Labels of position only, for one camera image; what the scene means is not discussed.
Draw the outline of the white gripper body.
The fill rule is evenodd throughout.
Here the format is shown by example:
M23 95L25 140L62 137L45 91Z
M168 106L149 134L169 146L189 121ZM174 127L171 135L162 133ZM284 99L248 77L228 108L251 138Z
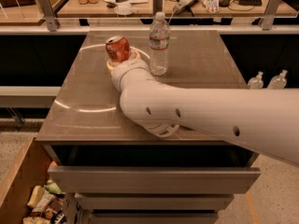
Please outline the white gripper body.
M125 61L112 72L112 83L119 92L124 91L127 86L145 80L153 80L153 76L148 65L140 59Z

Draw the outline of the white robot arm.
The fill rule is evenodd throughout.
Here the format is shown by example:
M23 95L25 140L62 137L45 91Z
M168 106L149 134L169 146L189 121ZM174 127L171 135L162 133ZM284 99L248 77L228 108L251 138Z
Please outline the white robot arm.
M157 81L133 50L107 61L122 113L158 137L180 127L299 164L299 90L185 89Z

